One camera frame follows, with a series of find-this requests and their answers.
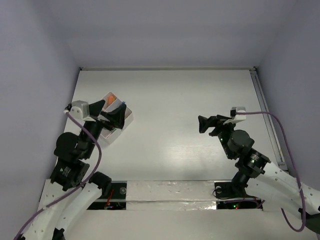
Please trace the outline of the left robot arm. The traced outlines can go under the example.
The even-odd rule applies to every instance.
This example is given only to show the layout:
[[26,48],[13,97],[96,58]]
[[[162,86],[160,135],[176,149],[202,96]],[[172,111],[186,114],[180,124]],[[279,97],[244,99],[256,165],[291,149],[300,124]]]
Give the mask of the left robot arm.
[[81,131],[58,137],[57,162],[45,181],[38,210],[21,227],[16,240],[64,240],[94,201],[112,195],[112,179],[97,170],[102,160],[98,139],[104,129],[123,129],[127,105],[115,100],[105,111],[105,104],[103,99],[92,104],[77,100],[64,109]]

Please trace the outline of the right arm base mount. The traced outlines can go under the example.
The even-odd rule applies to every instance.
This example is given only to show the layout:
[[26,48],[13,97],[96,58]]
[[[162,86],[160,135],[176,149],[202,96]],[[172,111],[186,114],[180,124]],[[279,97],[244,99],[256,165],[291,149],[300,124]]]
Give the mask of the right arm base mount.
[[215,182],[212,195],[216,199],[217,210],[263,209],[263,200],[248,195],[243,188],[230,181]]

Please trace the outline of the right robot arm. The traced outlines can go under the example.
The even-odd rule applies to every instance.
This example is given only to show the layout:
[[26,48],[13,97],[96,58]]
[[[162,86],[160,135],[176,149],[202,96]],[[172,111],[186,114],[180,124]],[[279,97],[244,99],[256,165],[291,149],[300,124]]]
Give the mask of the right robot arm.
[[226,157],[235,160],[237,173],[230,181],[217,181],[213,195],[219,200],[256,197],[277,204],[282,212],[288,212],[302,221],[304,228],[320,232],[320,192],[293,177],[273,163],[267,156],[253,148],[255,141],[236,123],[238,118],[215,115],[198,116],[199,133],[209,128],[211,137],[217,137]]

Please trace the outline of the orange cap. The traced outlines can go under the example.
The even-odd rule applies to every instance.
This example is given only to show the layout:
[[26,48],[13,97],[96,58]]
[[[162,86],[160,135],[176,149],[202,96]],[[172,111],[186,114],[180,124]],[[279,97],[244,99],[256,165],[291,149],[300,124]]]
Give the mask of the orange cap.
[[107,98],[106,98],[106,104],[107,105],[111,105],[117,98],[114,96],[114,95],[109,95]]

